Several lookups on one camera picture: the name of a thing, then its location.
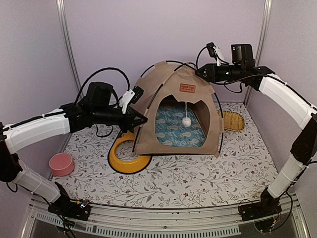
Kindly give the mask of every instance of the purple wall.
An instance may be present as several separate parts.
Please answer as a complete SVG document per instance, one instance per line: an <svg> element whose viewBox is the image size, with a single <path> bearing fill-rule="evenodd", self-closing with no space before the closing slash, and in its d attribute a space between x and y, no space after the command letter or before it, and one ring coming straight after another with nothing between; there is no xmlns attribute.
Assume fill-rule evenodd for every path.
<svg viewBox="0 0 317 238"><path fill-rule="evenodd" d="M271 68L315 105L316 38L317 1L273 1L261 65ZM280 170L300 129L277 104L259 93L253 93L249 111ZM311 165L296 184L312 237L317 237L316 180L316 168Z"/></svg>
<svg viewBox="0 0 317 238"><path fill-rule="evenodd" d="M0 121L4 124L49 112L76 96L62 41L56 1L5 0L0 7ZM20 158L43 176L64 137L29 146ZM16 238L30 194L0 182L0 237Z"/></svg>
<svg viewBox="0 0 317 238"><path fill-rule="evenodd" d="M94 71L119 67L134 85L141 73L162 60L195 62L199 50L213 41L227 61L231 44L250 43L256 52L263 0L68 0L67 23L81 82ZM200 66L214 62L207 52ZM107 72L96 79L126 90L124 78ZM215 87L222 101L243 101Z"/></svg>

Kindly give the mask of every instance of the woven straw item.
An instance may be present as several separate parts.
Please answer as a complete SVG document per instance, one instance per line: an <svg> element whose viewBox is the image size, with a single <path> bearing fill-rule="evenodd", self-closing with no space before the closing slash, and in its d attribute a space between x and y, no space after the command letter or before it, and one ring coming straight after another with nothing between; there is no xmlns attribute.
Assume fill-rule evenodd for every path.
<svg viewBox="0 0 317 238"><path fill-rule="evenodd" d="M244 129L244 119L238 113L223 112L223 123L224 129L231 131L242 131Z"/></svg>

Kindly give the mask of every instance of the hanging toy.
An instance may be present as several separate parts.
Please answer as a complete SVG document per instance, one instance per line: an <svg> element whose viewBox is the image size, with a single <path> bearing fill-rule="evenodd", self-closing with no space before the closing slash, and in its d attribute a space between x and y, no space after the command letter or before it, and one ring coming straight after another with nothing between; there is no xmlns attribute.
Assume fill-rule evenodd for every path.
<svg viewBox="0 0 317 238"><path fill-rule="evenodd" d="M187 117L187 102L185 102L185 114L186 114L186 117L183 118L182 123L184 127L190 127L191 120L189 117Z"/></svg>

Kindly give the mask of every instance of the white pom-pom ball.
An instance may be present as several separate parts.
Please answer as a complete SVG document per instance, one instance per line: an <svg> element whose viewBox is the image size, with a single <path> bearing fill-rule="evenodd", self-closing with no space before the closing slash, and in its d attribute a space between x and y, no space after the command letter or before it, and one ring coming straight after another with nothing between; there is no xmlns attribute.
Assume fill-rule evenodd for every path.
<svg viewBox="0 0 317 238"><path fill-rule="evenodd" d="M191 125L191 120L190 118L183 118L182 123L184 127L189 127Z"/></svg>

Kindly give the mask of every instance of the pink bowl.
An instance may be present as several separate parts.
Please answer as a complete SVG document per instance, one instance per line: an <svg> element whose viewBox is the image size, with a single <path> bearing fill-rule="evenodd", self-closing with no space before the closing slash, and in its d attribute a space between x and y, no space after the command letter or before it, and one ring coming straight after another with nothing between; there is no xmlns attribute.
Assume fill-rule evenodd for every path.
<svg viewBox="0 0 317 238"><path fill-rule="evenodd" d="M75 163L70 154L59 153L50 159L53 176L66 176L74 171Z"/></svg>

